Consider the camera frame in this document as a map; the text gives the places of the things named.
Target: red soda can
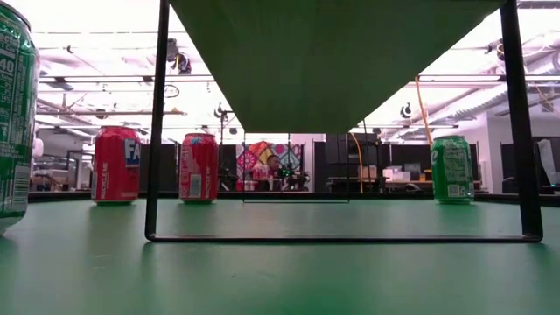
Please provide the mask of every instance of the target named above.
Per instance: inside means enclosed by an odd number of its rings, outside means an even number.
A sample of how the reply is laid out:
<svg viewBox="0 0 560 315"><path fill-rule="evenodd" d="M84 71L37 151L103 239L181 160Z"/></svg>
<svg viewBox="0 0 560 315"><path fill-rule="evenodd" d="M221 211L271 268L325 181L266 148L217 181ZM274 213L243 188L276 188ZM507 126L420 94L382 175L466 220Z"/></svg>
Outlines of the red soda can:
<svg viewBox="0 0 560 315"><path fill-rule="evenodd" d="M140 137L134 129L103 127L95 139L91 198L130 203L140 186Z"/></svg>
<svg viewBox="0 0 560 315"><path fill-rule="evenodd" d="M214 135L185 136L178 190L183 201L211 202L218 197L218 144Z"/></svg>

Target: green overhead board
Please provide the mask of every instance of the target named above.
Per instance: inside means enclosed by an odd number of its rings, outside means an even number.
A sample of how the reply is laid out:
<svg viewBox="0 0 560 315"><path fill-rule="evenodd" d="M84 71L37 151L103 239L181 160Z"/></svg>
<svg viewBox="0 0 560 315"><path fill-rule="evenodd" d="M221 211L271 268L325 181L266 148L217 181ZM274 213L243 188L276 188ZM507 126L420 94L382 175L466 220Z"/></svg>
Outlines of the green overhead board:
<svg viewBox="0 0 560 315"><path fill-rule="evenodd" d="M292 133L347 132L501 3L171 0L244 129Z"/></svg>

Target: soda can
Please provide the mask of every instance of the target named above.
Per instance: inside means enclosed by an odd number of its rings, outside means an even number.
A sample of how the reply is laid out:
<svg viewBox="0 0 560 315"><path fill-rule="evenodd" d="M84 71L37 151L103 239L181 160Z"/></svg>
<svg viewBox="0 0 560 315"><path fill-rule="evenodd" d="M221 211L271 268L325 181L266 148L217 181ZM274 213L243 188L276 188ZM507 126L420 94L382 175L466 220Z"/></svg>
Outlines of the soda can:
<svg viewBox="0 0 560 315"><path fill-rule="evenodd" d="M95 139L91 198L128 204L140 188L140 137L134 129L103 127Z"/></svg>
<svg viewBox="0 0 560 315"><path fill-rule="evenodd" d="M0 1L0 235L27 210L38 80L31 25Z"/></svg>
<svg viewBox="0 0 560 315"><path fill-rule="evenodd" d="M434 197L439 203L468 204L474 198L471 150L463 136L442 136L430 148Z"/></svg>
<svg viewBox="0 0 560 315"><path fill-rule="evenodd" d="M181 146L179 197L212 202L218 197L218 144L214 135L187 134Z"/></svg>

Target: colorful artwork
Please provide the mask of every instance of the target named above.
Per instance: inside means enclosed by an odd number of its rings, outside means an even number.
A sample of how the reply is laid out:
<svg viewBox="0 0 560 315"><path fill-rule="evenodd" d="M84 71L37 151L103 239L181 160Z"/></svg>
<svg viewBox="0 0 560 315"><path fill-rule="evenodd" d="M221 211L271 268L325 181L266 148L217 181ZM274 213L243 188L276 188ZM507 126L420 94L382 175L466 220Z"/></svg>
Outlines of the colorful artwork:
<svg viewBox="0 0 560 315"><path fill-rule="evenodd" d="M243 145L238 144L235 148L237 157L237 176L242 178L243 167L245 168L245 171L251 171L261 165L266 165L267 159L273 155L280 159L282 165L291 163L293 169L299 169L299 166L302 163L300 160L302 150L302 144L292 144L290 148L288 148L288 144L261 141L249 144L246 150L243 149Z"/></svg>

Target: green soda can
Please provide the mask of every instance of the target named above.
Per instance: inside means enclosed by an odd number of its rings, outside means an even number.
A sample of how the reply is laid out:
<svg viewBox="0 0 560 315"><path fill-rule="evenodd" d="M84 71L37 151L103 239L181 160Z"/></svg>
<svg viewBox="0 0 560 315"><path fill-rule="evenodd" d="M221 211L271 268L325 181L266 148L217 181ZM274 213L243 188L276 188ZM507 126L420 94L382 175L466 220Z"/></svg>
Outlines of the green soda can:
<svg viewBox="0 0 560 315"><path fill-rule="evenodd" d="M0 235L27 209L38 80L29 22L0 1Z"/></svg>
<svg viewBox="0 0 560 315"><path fill-rule="evenodd" d="M463 136L442 136L430 148L434 197L439 203L469 204L474 198L471 149Z"/></svg>

